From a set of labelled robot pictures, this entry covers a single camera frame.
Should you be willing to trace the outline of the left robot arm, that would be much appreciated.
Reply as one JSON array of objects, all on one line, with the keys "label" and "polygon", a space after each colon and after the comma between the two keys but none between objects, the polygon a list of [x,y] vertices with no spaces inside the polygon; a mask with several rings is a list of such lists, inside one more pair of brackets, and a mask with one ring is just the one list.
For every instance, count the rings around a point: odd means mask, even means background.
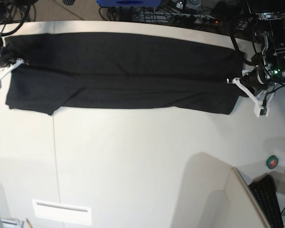
[{"label": "left robot arm", "polygon": [[237,0],[228,6],[229,36],[234,49],[240,53],[235,28],[246,20],[250,29],[254,55],[244,64],[252,66],[232,83],[255,104],[257,117],[268,116],[270,101],[285,88],[285,0]]}]

